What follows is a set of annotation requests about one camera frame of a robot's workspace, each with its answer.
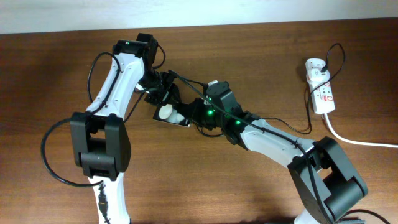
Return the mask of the black smartphone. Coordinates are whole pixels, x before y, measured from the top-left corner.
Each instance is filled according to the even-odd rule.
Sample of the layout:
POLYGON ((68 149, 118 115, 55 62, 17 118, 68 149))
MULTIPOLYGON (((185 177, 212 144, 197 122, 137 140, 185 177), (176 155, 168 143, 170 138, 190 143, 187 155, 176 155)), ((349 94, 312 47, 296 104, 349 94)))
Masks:
POLYGON ((191 126, 189 120, 181 115, 171 104, 166 104, 165 106, 159 105, 155 111, 153 120, 183 127, 191 126))

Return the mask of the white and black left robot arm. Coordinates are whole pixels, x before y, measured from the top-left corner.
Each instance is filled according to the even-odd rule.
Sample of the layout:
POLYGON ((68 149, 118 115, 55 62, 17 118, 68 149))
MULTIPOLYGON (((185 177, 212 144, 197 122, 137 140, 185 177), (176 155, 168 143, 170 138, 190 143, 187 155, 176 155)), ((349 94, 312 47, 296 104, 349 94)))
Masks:
POLYGON ((140 33, 135 41, 119 40, 110 56, 111 68, 96 98, 70 121, 75 164, 95 193, 100 223, 130 223, 124 196, 124 173, 131 159, 125 127, 134 92, 160 106, 171 98, 172 79, 154 65, 158 41, 140 33))

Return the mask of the white charger plug adapter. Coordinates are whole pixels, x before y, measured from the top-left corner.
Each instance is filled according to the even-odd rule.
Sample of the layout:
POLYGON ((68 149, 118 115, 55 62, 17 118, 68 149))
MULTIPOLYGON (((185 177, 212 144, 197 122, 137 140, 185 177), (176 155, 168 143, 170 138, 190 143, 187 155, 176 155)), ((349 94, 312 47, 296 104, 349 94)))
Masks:
POLYGON ((322 72, 317 68, 310 69, 307 72, 307 81, 309 83, 320 83, 325 82, 330 78, 330 73, 328 70, 322 72))

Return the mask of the white power strip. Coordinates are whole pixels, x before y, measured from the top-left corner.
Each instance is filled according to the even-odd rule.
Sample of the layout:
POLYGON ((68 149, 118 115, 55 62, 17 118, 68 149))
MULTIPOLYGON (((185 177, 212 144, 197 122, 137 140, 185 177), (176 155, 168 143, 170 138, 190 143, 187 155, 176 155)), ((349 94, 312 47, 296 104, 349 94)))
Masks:
MULTIPOLYGON (((305 62, 305 68, 307 72, 313 68, 322 70, 324 66, 325 66, 325 61, 319 58, 310 58, 305 62)), ((308 85, 310 88, 313 110, 315 114, 327 114, 335 110, 335 102, 330 82, 328 81, 320 83, 308 82, 308 85)))

